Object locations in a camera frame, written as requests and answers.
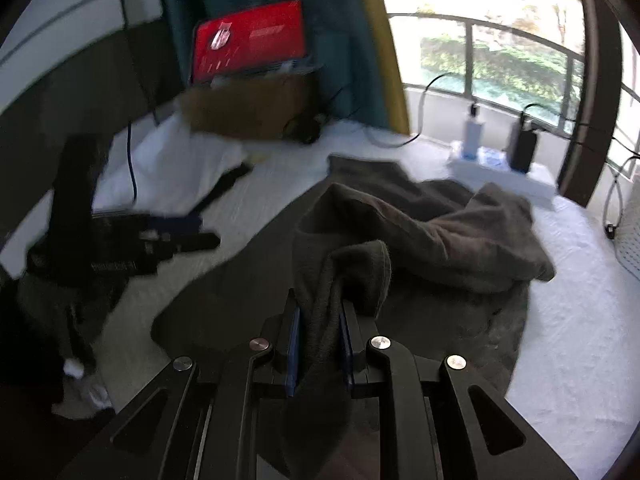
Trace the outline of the white power strip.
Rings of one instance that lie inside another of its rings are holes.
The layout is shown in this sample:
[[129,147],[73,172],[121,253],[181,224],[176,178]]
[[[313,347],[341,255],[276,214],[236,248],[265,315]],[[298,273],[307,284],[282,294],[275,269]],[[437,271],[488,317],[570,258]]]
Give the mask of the white power strip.
[[450,178],[468,188],[479,190],[487,183],[495,183],[527,198],[533,205],[553,209],[556,184],[544,165],[533,162],[526,174],[522,174],[511,169],[502,151],[481,146],[476,159],[467,159],[462,156],[462,143],[454,141],[449,147],[447,167]]

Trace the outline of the teal curtain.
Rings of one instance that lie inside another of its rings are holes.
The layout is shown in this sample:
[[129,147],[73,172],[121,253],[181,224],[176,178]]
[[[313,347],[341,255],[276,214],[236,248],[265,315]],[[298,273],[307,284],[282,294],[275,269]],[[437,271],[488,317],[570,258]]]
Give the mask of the teal curtain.
[[330,114],[390,126],[363,0],[162,1],[186,86],[293,62]]

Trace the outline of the dark grey charger block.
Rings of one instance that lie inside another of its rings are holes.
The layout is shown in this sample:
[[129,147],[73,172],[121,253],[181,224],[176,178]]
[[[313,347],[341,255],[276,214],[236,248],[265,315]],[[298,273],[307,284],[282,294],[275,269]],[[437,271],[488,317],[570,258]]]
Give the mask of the dark grey charger block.
[[506,162],[519,174],[527,174],[536,152],[538,133],[526,118],[514,122],[506,146]]

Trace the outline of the white folded cloth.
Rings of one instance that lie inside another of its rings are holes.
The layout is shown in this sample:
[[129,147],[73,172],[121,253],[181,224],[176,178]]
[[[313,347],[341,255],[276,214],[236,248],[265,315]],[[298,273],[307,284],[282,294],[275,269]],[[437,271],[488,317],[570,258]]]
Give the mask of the white folded cloth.
[[193,132],[178,114],[147,133],[121,132],[99,177],[93,210],[182,216],[245,157],[241,142]]

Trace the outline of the dark window pillar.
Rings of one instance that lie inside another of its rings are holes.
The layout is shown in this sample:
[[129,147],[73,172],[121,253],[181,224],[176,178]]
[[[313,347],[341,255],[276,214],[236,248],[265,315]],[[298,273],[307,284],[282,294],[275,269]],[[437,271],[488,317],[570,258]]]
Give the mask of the dark window pillar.
[[610,149],[620,106],[623,48],[620,22],[608,0],[582,0],[585,68],[572,140],[559,176],[562,196],[587,206]]

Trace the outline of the dark grey t-shirt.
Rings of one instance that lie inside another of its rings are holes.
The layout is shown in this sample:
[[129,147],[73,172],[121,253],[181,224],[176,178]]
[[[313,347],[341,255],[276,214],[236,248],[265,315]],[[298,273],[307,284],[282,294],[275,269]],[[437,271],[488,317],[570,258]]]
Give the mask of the dark grey t-shirt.
[[176,358],[228,350],[293,297],[300,310],[294,396],[268,406],[262,456],[313,479],[355,421],[338,312],[351,304],[417,356],[468,358],[509,389],[529,286],[555,268],[529,202],[486,184],[413,181],[396,162],[331,156],[328,175],[286,206],[236,256],[197,278],[154,318]]

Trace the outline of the yellow curtain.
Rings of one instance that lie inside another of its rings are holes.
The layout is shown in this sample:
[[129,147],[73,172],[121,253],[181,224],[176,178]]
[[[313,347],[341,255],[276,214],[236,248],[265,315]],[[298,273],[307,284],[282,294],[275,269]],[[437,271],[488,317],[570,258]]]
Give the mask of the yellow curtain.
[[375,46],[388,128],[408,138],[410,120],[405,90],[384,0],[362,0],[362,2]]

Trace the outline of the white perforated plastic basket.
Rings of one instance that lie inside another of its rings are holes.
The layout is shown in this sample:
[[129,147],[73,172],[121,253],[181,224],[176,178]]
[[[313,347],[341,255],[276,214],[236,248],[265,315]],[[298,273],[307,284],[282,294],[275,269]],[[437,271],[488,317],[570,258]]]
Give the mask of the white perforated plastic basket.
[[620,265],[640,280],[640,180],[634,174],[632,187],[617,227],[614,248]]

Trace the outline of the white charger block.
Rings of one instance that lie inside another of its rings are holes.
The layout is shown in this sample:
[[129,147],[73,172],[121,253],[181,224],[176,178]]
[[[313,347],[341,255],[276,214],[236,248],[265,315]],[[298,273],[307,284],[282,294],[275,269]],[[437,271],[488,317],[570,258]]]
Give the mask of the white charger block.
[[462,157],[469,160],[477,159],[482,136],[484,132],[484,122],[480,120],[480,107],[476,101],[472,101],[469,106],[468,117],[465,119],[462,138]]

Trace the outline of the brown cardboard box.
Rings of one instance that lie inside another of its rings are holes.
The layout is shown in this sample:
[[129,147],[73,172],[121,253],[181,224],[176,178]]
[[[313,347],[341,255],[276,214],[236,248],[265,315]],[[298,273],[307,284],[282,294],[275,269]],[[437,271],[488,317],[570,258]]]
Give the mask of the brown cardboard box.
[[177,99],[178,111],[195,132],[239,140],[280,140],[308,108],[311,76],[277,74],[232,78],[212,87],[193,87]]

